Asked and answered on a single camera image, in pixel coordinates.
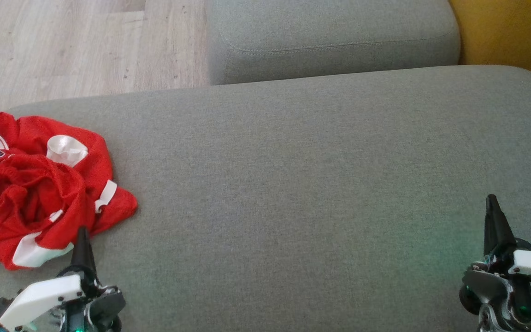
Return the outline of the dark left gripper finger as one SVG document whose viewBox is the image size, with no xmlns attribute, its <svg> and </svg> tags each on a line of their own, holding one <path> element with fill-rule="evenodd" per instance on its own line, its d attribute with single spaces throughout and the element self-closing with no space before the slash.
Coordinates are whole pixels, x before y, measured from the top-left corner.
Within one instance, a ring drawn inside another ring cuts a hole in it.
<svg viewBox="0 0 531 332">
<path fill-rule="evenodd" d="M 86 227 L 83 225 L 78 229 L 78 234 L 71 257 L 71 271 L 73 273 L 83 273 L 83 263 L 86 260 Z"/>
<path fill-rule="evenodd" d="M 95 259 L 94 259 L 93 249 L 91 247 L 90 233 L 85 226 L 83 227 L 83 245 L 84 245 L 84 253 L 85 253 L 84 254 L 85 258 L 83 259 L 84 266 L 88 267 L 93 273 L 93 275 L 97 277 Z"/>
</svg>

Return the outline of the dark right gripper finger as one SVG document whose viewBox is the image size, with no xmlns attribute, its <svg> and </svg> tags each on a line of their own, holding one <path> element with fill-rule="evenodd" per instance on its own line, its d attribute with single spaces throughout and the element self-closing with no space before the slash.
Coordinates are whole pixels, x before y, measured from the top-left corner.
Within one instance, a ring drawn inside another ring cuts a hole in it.
<svg viewBox="0 0 531 332">
<path fill-rule="evenodd" d="M 492 239 L 493 258 L 497 262 L 513 262 L 518 244 L 495 194 L 492 194 Z"/>
<path fill-rule="evenodd" d="M 484 261 L 489 262 L 500 252 L 499 236 L 500 206 L 495 194 L 485 199 Z"/>
</svg>

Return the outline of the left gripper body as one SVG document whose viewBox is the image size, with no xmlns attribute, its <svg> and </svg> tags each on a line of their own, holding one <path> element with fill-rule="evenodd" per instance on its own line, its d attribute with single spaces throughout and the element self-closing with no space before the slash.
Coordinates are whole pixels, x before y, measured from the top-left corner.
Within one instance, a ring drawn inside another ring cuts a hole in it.
<svg viewBox="0 0 531 332">
<path fill-rule="evenodd" d="M 28 285 L 4 309 L 0 326 L 8 332 L 36 332 L 34 320 L 51 314 L 61 332 L 120 332 L 119 314 L 125 307 L 117 286 L 102 285 L 85 272 L 69 272 Z"/>
</svg>

